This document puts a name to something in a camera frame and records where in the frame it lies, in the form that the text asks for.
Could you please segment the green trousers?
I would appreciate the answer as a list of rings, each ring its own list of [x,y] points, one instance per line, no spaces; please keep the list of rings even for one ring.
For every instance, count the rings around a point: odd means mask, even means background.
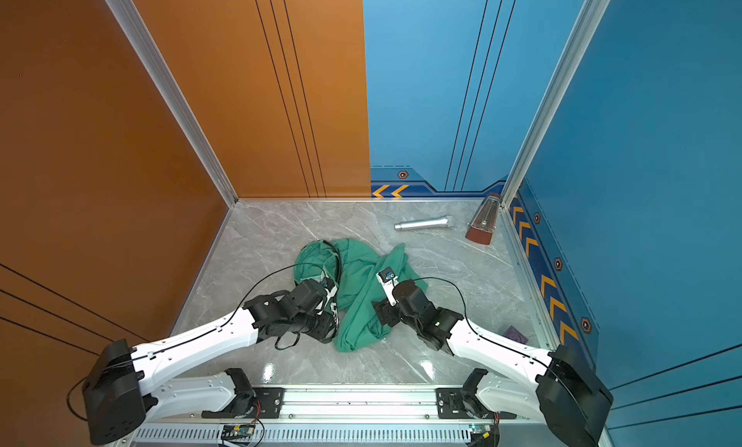
[[[294,267],[297,283],[328,276],[338,284],[336,308],[343,315],[334,337],[338,352],[367,348],[390,334],[391,327],[382,325],[373,308],[375,302],[386,299],[378,279],[384,269],[391,269],[401,281],[419,277],[404,243],[384,255],[351,238],[313,241],[300,251]]]

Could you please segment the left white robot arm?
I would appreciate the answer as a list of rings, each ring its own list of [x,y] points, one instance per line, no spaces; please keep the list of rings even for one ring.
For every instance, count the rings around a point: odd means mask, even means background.
[[[81,383],[91,443],[102,446],[132,433],[163,405],[157,389],[222,354],[287,333],[327,342],[336,328],[336,294],[334,280],[306,279],[170,338],[133,348],[125,340],[107,345]]]

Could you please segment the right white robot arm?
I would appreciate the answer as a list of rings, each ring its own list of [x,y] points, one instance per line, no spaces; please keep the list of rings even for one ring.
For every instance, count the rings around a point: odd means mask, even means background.
[[[377,275],[386,295],[373,307],[382,325],[404,323],[429,348],[477,363],[461,389],[468,414],[505,411],[545,424],[567,446],[596,446],[614,397],[579,352],[512,341],[437,307],[413,280]]]

